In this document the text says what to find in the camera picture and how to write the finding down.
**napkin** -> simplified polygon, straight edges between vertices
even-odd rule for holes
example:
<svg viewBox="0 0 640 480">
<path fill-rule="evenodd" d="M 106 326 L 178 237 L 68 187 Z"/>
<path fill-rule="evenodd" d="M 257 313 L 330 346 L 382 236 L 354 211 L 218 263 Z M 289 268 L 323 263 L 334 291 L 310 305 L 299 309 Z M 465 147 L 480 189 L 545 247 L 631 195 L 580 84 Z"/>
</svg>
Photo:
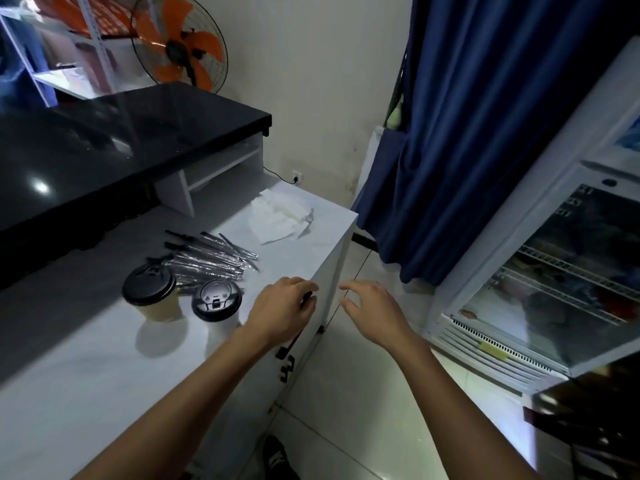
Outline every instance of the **napkin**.
<svg viewBox="0 0 640 480">
<path fill-rule="evenodd" d="M 251 208 L 249 228 L 260 244 L 288 236 L 297 239 L 313 220 L 313 208 L 270 189 L 260 192 L 260 196 L 252 200 Z"/>
</svg>

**fan blade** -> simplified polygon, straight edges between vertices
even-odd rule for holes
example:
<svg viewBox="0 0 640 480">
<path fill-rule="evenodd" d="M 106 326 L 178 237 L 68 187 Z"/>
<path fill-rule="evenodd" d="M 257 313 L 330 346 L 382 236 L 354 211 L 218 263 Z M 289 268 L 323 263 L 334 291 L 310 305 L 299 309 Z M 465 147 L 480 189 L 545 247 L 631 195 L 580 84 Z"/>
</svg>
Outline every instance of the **fan blade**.
<svg viewBox="0 0 640 480">
<path fill-rule="evenodd" d="M 193 6 L 185 0 L 164 0 L 162 5 L 162 16 L 166 26 L 166 34 L 169 39 L 181 40 L 180 32 L 184 24 L 184 19 Z"/>
<path fill-rule="evenodd" d="M 187 45 L 190 50 L 199 48 L 206 53 L 211 54 L 216 58 L 218 62 L 224 62 L 224 53 L 222 52 L 222 45 L 218 37 L 210 32 L 194 32 L 187 37 Z"/>
<path fill-rule="evenodd" d="M 147 44 L 156 52 L 164 54 L 166 44 L 164 43 L 162 36 L 156 30 L 154 23 L 151 21 L 148 11 L 138 17 L 136 22 L 136 31 L 138 32 L 138 36 L 142 42 Z"/>
<path fill-rule="evenodd" d="M 160 82 L 172 82 L 182 78 L 182 67 L 175 64 L 155 66 L 154 72 Z"/>
<path fill-rule="evenodd" d="M 206 69 L 204 69 L 195 57 L 189 57 L 189 62 L 191 62 L 191 67 L 193 67 L 193 71 L 196 74 L 196 86 L 205 91 L 211 91 L 213 89 L 213 82 Z"/>
</svg>

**yellow label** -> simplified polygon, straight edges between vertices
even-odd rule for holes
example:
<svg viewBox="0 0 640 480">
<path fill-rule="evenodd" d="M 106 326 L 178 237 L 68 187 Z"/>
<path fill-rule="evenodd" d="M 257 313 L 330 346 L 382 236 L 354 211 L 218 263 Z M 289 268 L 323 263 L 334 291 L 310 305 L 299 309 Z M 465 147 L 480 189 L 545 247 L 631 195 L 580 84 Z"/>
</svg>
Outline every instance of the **yellow label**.
<svg viewBox="0 0 640 480">
<path fill-rule="evenodd" d="M 507 352 L 487 342 L 482 342 L 478 348 L 482 350 L 482 352 L 487 352 L 487 354 L 493 355 L 499 360 L 507 360 L 509 358 Z"/>
</svg>

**tile floor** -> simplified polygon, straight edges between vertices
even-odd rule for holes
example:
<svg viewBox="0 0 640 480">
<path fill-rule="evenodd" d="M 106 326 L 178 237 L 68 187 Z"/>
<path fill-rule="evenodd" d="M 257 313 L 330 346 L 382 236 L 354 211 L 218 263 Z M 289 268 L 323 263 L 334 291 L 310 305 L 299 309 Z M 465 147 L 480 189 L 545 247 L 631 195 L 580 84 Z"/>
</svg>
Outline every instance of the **tile floor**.
<svg viewBox="0 0 640 480">
<path fill-rule="evenodd" d="M 412 326 L 420 327 L 429 296 L 406 293 L 398 273 L 383 266 L 377 253 L 352 242 L 341 279 L 355 277 L 384 284 Z M 341 296 L 339 291 L 327 330 L 312 345 L 315 349 L 269 430 L 285 445 L 302 480 L 446 479 L 402 373 L 386 352 L 359 334 L 338 307 Z M 561 444 L 542 438 L 548 452 L 536 448 L 540 435 L 523 421 L 519 396 L 436 355 L 517 450 L 536 468 L 546 465 L 545 478 L 571 478 L 568 452 Z M 241 480 L 264 478 L 259 459 L 253 455 Z"/>
</svg>

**cup lid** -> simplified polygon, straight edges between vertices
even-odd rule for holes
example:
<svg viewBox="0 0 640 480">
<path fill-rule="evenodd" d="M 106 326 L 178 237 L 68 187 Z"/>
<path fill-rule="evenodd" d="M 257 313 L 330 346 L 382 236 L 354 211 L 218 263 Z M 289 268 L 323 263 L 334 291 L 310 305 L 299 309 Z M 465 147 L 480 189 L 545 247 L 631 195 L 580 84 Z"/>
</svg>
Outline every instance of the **cup lid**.
<svg viewBox="0 0 640 480">
<path fill-rule="evenodd" d="M 169 268 L 159 264 L 145 264 L 135 268 L 124 280 L 122 296 L 132 305 L 153 305 L 175 288 L 175 276 Z"/>
<path fill-rule="evenodd" d="M 242 293 L 231 280 L 204 283 L 191 298 L 191 309 L 206 322 L 220 322 L 232 316 L 242 304 Z"/>
</svg>

